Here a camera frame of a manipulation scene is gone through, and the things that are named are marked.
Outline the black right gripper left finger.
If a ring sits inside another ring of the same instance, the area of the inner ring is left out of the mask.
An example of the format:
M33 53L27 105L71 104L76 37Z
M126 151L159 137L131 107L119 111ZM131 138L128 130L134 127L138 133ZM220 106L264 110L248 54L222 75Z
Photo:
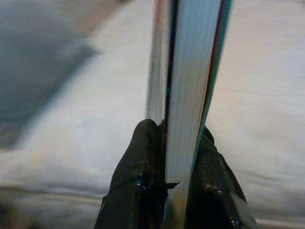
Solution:
M136 126L103 197L96 229L160 229L168 191L162 130L151 119Z

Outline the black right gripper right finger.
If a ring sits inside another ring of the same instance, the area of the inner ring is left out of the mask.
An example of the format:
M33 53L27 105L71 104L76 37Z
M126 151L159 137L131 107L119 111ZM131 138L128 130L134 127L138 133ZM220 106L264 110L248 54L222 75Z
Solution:
M208 128L198 147L186 207L187 229L255 229L244 193Z

